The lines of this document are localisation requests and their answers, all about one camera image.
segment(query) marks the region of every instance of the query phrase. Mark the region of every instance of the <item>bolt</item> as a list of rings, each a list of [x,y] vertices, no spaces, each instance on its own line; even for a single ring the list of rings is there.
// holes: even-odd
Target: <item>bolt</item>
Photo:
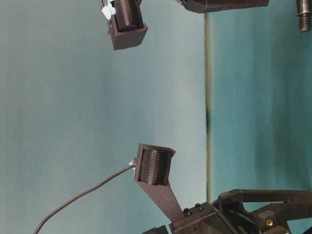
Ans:
[[[297,15],[301,32],[311,29],[311,0],[297,0]]]

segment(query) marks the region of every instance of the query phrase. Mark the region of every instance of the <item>teal backdrop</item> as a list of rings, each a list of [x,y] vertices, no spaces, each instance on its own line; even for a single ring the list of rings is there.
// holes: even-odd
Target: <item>teal backdrop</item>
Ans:
[[[207,21],[210,198],[234,188],[311,190],[312,32],[299,32],[296,1]],[[302,233],[312,220],[291,226]]]
[[[123,168],[139,143],[177,151],[182,207],[206,200],[204,17],[145,0],[143,44],[113,51],[98,0],[1,0],[0,233],[31,234]],[[129,171],[42,234],[140,234],[169,220]]]

